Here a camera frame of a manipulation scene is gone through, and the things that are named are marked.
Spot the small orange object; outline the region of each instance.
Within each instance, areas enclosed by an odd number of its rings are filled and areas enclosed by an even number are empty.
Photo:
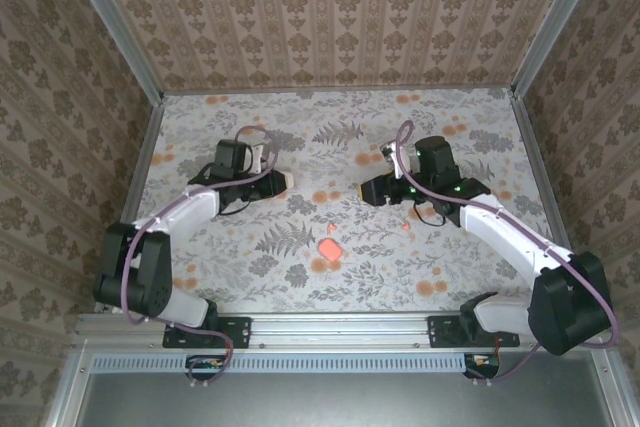
[[[329,262],[335,262],[342,256],[342,248],[333,239],[324,239],[320,242],[318,252]]]

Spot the fern pattern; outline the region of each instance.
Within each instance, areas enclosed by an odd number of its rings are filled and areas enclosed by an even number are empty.
[[[379,147],[406,118],[415,123],[408,146],[415,166],[411,144],[444,135],[465,176],[509,191],[505,206],[548,232],[508,96],[496,89],[234,94],[213,108],[206,97],[168,97],[155,147],[161,161],[151,166],[139,215],[179,196],[215,159],[220,139],[264,124],[280,147],[276,169],[292,172],[295,186],[200,224],[190,238],[172,238],[174,277],[186,290],[224,312],[373,312],[457,309],[474,293],[524,288],[474,236],[450,223],[421,224],[409,203],[374,208],[360,199],[363,181],[388,172]],[[269,142],[258,132],[242,140]],[[428,207],[421,212],[431,215]],[[47,231],[40,223],[23,229]],[[322,262],[325,237],[342,248],[339,263]],[[3,287],[0,304],[11,296]]]

